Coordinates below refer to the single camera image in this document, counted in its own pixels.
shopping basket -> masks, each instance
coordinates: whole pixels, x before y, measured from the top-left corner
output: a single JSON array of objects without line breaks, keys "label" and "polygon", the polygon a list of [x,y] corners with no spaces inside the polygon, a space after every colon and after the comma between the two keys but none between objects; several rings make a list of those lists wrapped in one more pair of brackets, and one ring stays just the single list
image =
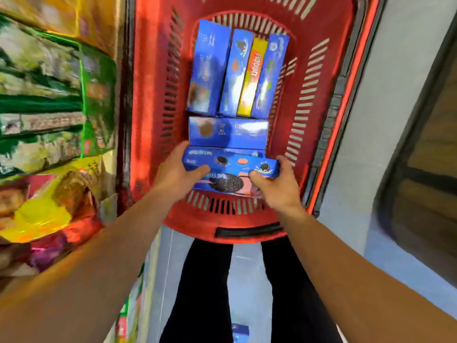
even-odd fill
[{"label": "shopping basket", "polygon": [[[150,189],[160,163],[187,139],[186,99],[199,19],[291,41],[270,113],[266,154],[291,162],[315,215],[384,0],[136,0],[130,193]],[[191,191],[164,224],[219,243],[285,235],[263,200]]]}]

right hand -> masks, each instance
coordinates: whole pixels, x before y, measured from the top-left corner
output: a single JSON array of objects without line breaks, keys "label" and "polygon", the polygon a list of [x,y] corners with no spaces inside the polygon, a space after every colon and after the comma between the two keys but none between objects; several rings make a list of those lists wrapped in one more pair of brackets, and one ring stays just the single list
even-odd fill
[{"label": "right hand", "polygon": [[289,160],[282,155],[279,155],[277,159],[281,163],[281,171],[279,177],[274,181],[269,181],[257,171],[251,171],[249,178],[260,188],[266,203],[277,213],[289,214],[297,208],[303,210],[300,188]]}]

left hand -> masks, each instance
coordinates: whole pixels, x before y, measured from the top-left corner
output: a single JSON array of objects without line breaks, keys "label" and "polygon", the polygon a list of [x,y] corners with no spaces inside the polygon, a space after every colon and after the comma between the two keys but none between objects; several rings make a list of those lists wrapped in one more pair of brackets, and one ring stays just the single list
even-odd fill
[{"label": "left hand", "polygon": [[179,144],[159,167],[154,180],[153,190],[161,192],[163,199],[174,204],[192,190],[195,183],[210,172],[208,165],[187,172],[182,164],[182,157],[189,141]]}]

black pants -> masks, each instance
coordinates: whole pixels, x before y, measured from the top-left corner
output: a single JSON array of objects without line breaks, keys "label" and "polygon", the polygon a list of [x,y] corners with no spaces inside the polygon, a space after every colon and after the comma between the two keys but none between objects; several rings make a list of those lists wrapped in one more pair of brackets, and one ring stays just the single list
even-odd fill
[{"label": "black pants", "polygon": [[[232,250],[192,243],[160,343],[233,343],[227,289]],[[342,343],[288,237],[263,242],[262,252],[273,293],[271,342]]]}]

